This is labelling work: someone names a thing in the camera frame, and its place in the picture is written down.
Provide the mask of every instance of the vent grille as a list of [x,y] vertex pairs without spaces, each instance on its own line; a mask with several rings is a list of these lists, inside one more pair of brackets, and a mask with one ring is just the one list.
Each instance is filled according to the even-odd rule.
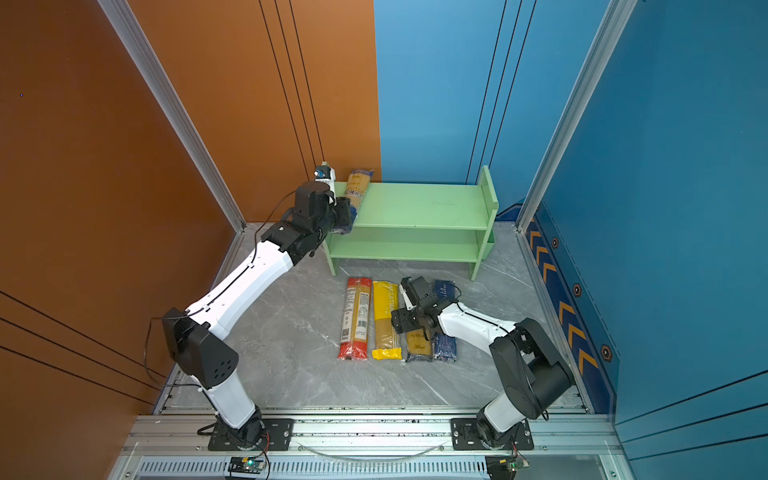
[[277,460],[272,461],[273,474],[328,475],[328,474],[464,474],[485,473],[485,461],[467,460],[420,460],[415,462],[336,462],[324,460]]
[[[138,478],[222,478],[227,476],[229,456],[145,456]],[[306,456],[270,458],[270,480],[287,478],[473,478],[487,475],[485,458],[475,455],[420,458],[412,462],[344,462]]]
[[229,457],[151,457],[145,456],[138,469],[138,477],[221,477],[227,472]]

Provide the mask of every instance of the cable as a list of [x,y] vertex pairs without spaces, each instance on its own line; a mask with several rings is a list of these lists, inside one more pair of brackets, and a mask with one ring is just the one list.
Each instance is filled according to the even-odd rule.
[[293,3],[288,0],[288,6],[290,7],[290,16],[293,19],[293,30],[296,32],[296,43],[299,45],[299,56],[301,57],[301,68],[304,70],[304,80],[306,80],[306,93],[310,95],[310,107],[312,108],[312,116],[315,119],[315,131],[317,131],[317,143],[320,145],[320,160],[326,161],[326,156],[323,153],[323,140],[320,138],[320,128],[317,126],[317,115],[315,114],[315,104],[312,102],[312,90],[310,90],[310,78],[306,75],[306,65],[304,64],[304,53],[301,52],[301,41],[299,40],[299,28],[296,26],[296,16],[293,14]]
[[277,8],[277,0],[275,1],[275,10],[277,11],[277,21],[280,23],[280,31],[283,33],[283,43],[286,46],[286,55],[288,55],[288,65],[290,66],[290,74],[293,76],[293,86],[296,87],[296,98],[299,99],[299,110],[301,111],[301,118],[304,120],[304,130],[306,131],[306,141],[310,144],[310,154],[312,155],[312,166],[317,168],[317,161],[315,160],[315,150],[312,148],[312,139],[310,138],[310,128],[306,126],[306,117],[304,116],[304,106],[301,105],[301,95],[299,94],[299,84],[296,83],[296,73],[293,71],[293,62],[290,60],[290,51],[288,50],[288,41],[286,40],[286,31],[283,29],[283,19],[280,17],[280,9]]
[[67,350],[67,351],[68,351],[68,352],[70,352],[70,353],[74,353],[74,354],[75,354],[75,355],[77,355],[77,356],[81,356],[82,358],[84,358],[84,359],[86,359],[86,360],[91,360],[91,361],[92,361],[93,363],[95,363],[96,365],[100,365],[100,366],[103,366],[105,369],[110,369],[111,371],[113,371],[113,372],[115,372],[115,373],[118,373],[118,374],[120,374],[120,375],[122,375],[122,376],[124,376],[124,377],[128,377],[128,378],[129,378],[129,379],[131,379],[131,380],[136,380],[137,382],[139,382],[139,383],[140,383],[140,384],[142,384],[142,385],[146,385],[146,386],[148,386],[148,387],[150,387],[150,388],[152,388],[152,389],[155,389],[155,390],[157,390],[158,392],[160,391],[160,389],[158,389],[158,388],[155,388],[154,386],[150,385],[149,383],[146,383],[146,382],[142,382],[141,380],[139,380],[139,379],[137,379],[137,378],[134,378],[134,377],[132,377],[132,376],[128,375],[127,373],[123,373],[123,372],[121,372],[121,371],[120,371],[120,370],[118,370],[118,369],[112,368],[112,367],[110,367],[109,365],[105,365],[104,363],[101,363],[101,362],[99,362],[98,360],[94,360],[94,359],[92,359],[90,356],[87,356],[87,355],[83,355],[82,353],[80,353],[80,352],[77,352],[77,351],[75,351],[75,350],[73,350],[73,349],[71,349],[71,348],[69,348],[69,347],[67,347],[67,346],[63,346],[63,345],[62,345],[62,344],[60,344],[60,343],[54,342],[53,340],[51,340],[51,339],[49,339],[49,338],[46,338],[46,337],[44,337],[43,335],[40,335],[39,333],[35,333],[35,332],[31,331],[30,329],[26,329],[26,328],[24,328],[24,327],[23,327],[23,326],[21,326],[21,325],[18,325],[18,324],[16,324],[16,323],[13,323],[11,320],[8,320],[8,319],[4,319],[4,318],[2,318],[2,317],[0,316],[0,321],[6,322],[8,325],[12,325],[12,326],[15,326],[16,328],[18,328],[18,329],[20,329],[20,330],[22,330],[22,331],[24,331],[24,332],[26,332],[26,333],[29,333],[30,335],[34,335],[34,336],[38,337],[39,339],[43,339],[43,340],[45,340],[46,342],[49,342],[49,343],[53,343],[54,345],[56,345],[56,346],[58,346],[58,347],[61,347],[62,349],[64,349],[64,350]]
[[493,323],[491,320],[486,320],[486,319],[484,319],[484,318],[481,318],[481,317],[479,317],[479,316],[477,316],[477,315],[472,315],[470,312],[468,312],[468,311],[464,310],[464,309],[461,307],[461,305],[459,305],[458,303],[456,303],[456,306],[458,307],[458,309],[459,309],[459,310],[461,310],[461,311],[462,311],[462,313],[466,313],[467,315],[469,315],[469,316],[471,316],[471,317],[474,317],[474,318],[476,318],[476,319],[478,319],[478,320],[482,320],[483,322],[486,322],[486,323],[490,323],[491,325],[495,326],[496,328],[499,328],[499,329],[502,329],[502,330],[504,330],[504,331],[505,331],[507,334],[509,334],[509,333],[510,333],[510,332],[509,332],[509,330],[507,330],[506,328],[504,328],[503,326],[501,326],[501,325],[499,325],[499,324],[497,324],[497,323]]
[[279,201],[279,202],[277,202],[277,205],[275,205],[275,207],[272,209],[272,211],[270,212],[270,214],[266,216],[266,220],[264,221],[264,223],[262,223],[262,224],[261,224],[261,227],[257,228],[257,229],[256,229],[256,231],[253,233],[253,259],[251,260],[251,263],[253,263],[253,262],[255,262],[255,261],[256,261],[256,249],[257,249],[257,247],[259,246],[259,241],[258,241],[259,239],[257,239],[257,235],[259,234],[259,232],[261,231],[261,229],[262,229],[262,228],[264,228],[264,226],[266,225],[266,223],[270,221],[270,218],[272,218],[272,216],[275,214],[275,212],[277,211],[277,209],[278,209],[278,208],[280,208],[280,205],[282,205],[282,204],[283,204],[283,202],[284,202],[284,201],[286,201],[286,199],[287,199],[288,197],[290,197],[292,194],[296,193],[296,190],[299,190],[299,189],[298,189],[298,188],[296,188],[296,189],[293,189],[293,190],[291,190],[290,192],[288,192],[288,193],[286,194],[286,196],[285,196],[285,197],[283,197],[282,199],[280,199],[280,201]]
[[277,63],[277,53],[275,53],[275,45],[272,43],[272,35],[270,34],[270,26],[266,24],[266,14],[264,14],[264,6],[261,5],[261,0],[259,0],[259,8],[261,8],[261,16],[264,18],[264,28],[266,28],[266,37],[270,40],[270,47],[272,48],[272,56],[275,58],[275,67],[277,68],[277,76],[280,77],[280,85],[283,87],[283,95],[286,98],[286,106],[288,107],[288,115],[290,116],[290,123],[293,125],[293,134],[296,135],[296,145],[299,147],[299,154],[301,154],[301,164],[304,166],[304,173],[306,174],[306,181],[310,181],[310,172],[309,172],[309,170],[306,167],[306,161],[304,160],[304,151],[301,148],[301,141],[299,141],[299,131],[296,129],[296,122],[293,121],[293,112],[291,111],[290,103],[288,102],[288,92],[286,91],[285,83],[283,83],[283,74],[280,73],[280,64]]
[[[186,317],[185,316],[180,316],[180,317],[173,317],[172,316],[170,318],[171,319],[183,319],[183,318],[186,318]],[[144,371],[147,373],[147,376],[149,377],[149,380],[151,380],[152,383],[154,383],[155,385],[162,386],[162,387],[166,387],[166,386],[170,386],[170,387],[174,387],[174,386],[196,386],[196,387],[199,387],[199,385],[196,384],[196,383],[160,383],[156,379],[154,379],[154,377],[149,373],[149,368],[147,367],[147,349],[149,348],[149,334],[152,331],[152,320],[162,320],[162,319],[160,317],[156,317],[155,316],[155,317],[152,317],[149,320],[149,327],[147,328],[147,338],[144,339]]]
[[498,33],[496,34],[496,43],[493,45],[493,55],[491,56],[491,67],[488,69],[488,80],[485,81],[485,93],[482,96],[482,105],[480,105],[480,118],[478,118],[478,127],[475,131],[475,141],[472,143],[472,153],[469,155],[469,167],[467,167],[467,179],[464,185],[469,182],[469,171],[472,169],[472,158],[475,156],[475,145],[478,143],[478,134],[480,133],[480,122],[482,121],[482,111],[485,109],[485,98],[488,97],[488,86],[491,84],[491,72],[493,72],[493,61],[496,59],[496,48],[498,48],[498,38],[502,35],[502,24],[504,23],[504,12],[507,11],[507,0],[504,0],[502,8],[502,19],[498,21]]
[[119,356],[123,357],[126,360],[132,361],[136,365],[141,365],[139,362],[137,362],[136,360],[132,359],[130,356],[127,356],[127,355],[125,355],[123,353],[120,353],[117,350],[115,350],[115,349],[113,349],[113,348],[111,348],[109,346],[106,346],[105,344],[99,342],[98,340],[96,340],[94,338],[91,338],[88,335],[85,335],[83,332],[80,332],[79,330],[72,328],[71,326],[67,325],[66,323],[62,322],[61,320],[57,320],[54,317],[48,315],[47,313],[42,312],[41,310],[38,310],[38,309],[34,308],[32,305],[30,305],[28,303],[22,302],[21,300],[19,300],[18,298],[16,298],[13,295],[10,295],[9,293],[6,293],[6,292],[3,292],[2,290],[0,290],[0,295],[7,296],[10,300],[13,300],[14,302],[18,303],[19,305],[25,306],[25,307],[29,308],[30,310],[32,310],[33,312],[39,313],[40,315],[43,315],[45,318],[47,318],[47,319],[49,319],[49,320],[51,320],[53,322],[56,322],[57,324],[63,326],[65,329],[69,329],[70,331],[77,333],[79,336],[83,336],[83,337],[89,339],[90,341],[92,341],[93,343],[96,343],[99,346],[103,346],[105,349],[109,350],[110,352],[117,353]]
[[[509,94],[507,94],[507,103],[504,105],[504,113],[502,114],[502,122],[498,126],[498,133],[496,134],[496,142],[493,144],[493,151],[491,152],[491,160],[488,161],[488,168],[491,168],[491,164],[493,164],[493,157],[496,155],[496,146],[498,145],[498,138],[501,136],[502,133],[502,127],[504,126],[504,118],[507,116],[507,107],[509,106],[509,98],[512,96],[512,88],[515,86],[515,79],[518,77],[518,68],[520,68],[520,59],[523,56],[523,50],[525,50],[525,41],[528,39],[528,30],[531,29],[531,21],[533,20],[533,14],[536,12],[536,4],[538,3],[538,0],[534,0],[533,2],[533,9],[531,10],[531,17],[528,19],[528,27],[525,29],[525,37],[523,37],[523,45],[520,47],[520,55],[518,55],[518,64],[515,66],[515,74],[512,75],[512,85],[509,86]],[[477,183],[477,180],[480,178],[480,170],[478,170],[478,176],[475,179],[475,183]]]
[[270,463],[270,457],[267,456],[266,454],[266,450],[270,449],[270,443],[269,441],[267,441],[266,450],[259,447],[258,443],[256,444],[256,447],[258,447],[259,450],[261,450],[261,453],[264,455],[264,459],[266,460],[266,478],[264,480],[270,480],[270,473],[272,473],[272,464]]

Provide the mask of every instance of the black mounting plate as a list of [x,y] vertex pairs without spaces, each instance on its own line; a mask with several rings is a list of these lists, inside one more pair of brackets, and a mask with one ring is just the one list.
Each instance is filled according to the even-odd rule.
[[[266,432],[270,433],[269,452],[285,452],[293,436],[293,419],[262,419],[262,422],[264,422],[265,434]],[[266,439],[259,439],[256,446],[248,450],[260,452],[261,449],[265,448]],[[210,436],[208,450],[210,452],[232,452],[240,449],[238,442],[227,434],[224,426],[217,423],[214,427],[214,433]]]
[[[490,450],[483,445],[478,434],[477,424],[478,420],[475,418],[451,419],[454,450]],[[512,450],[513,442],[517,450],[533,450],[533,435],[531,435],[531,426],[528,424],[528,420],[523,420],[512,427],[509,442],[499,450]]]

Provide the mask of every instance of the red spaghetti package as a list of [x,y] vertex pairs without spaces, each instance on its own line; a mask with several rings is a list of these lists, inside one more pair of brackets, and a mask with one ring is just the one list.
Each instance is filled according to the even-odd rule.
[[339,360],[368,358],[368,312],[371,307],[371,286],[371,279],[363,277],[351,277],[346,284]]

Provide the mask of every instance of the green shelf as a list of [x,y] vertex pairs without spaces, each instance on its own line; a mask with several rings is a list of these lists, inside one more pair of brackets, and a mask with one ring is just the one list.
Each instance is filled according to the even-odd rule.
[[436,260],[475,262],[478,246],[471,230],[355,227],[349,235],[334,235],[331,258]]
[[[346,182],[336,182],[343,195]],[[331,273],[341,258],[470,263],[470,278],[494,243],[498,199],[488,167],[477,185],[370,184],[352,233],[323,242]]]

